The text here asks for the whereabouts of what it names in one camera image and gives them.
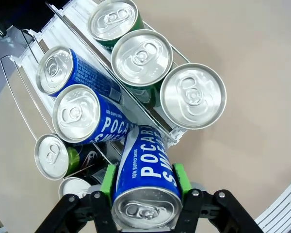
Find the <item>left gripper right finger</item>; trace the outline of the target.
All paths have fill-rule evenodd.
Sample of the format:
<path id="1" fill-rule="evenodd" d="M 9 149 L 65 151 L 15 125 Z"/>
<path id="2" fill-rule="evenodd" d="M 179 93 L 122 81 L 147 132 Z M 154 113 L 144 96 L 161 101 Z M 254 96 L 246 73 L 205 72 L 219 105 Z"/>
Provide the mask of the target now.
<path id="1" fill-rule="evenodd" d="M 173 233 L 194 233 L 201 218 L 220 233 L 258 233 L 259 226 L 234 197 L 222 189 L 214 194 L 192 188 L 183 164 L 173 164 L 173 173 L 181 190 L 182 210 Z"/>

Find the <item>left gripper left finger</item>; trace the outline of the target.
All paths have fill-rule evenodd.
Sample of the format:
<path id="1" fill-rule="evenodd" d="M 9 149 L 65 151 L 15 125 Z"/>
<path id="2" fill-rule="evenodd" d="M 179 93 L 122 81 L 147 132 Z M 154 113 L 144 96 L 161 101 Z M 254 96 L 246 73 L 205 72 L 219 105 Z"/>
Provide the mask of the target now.
<path id="1" fill-rule="evenodd" d="M 89 221 L 95 224 L 98 233 L 115 233 L 116 224 L 111 213 L 111 192 L 116 165 L 108 165 L 98 191 L 79 198 L 74 194 L 64 195 L 36 230 L 37 233 L 78 233 Z"/>

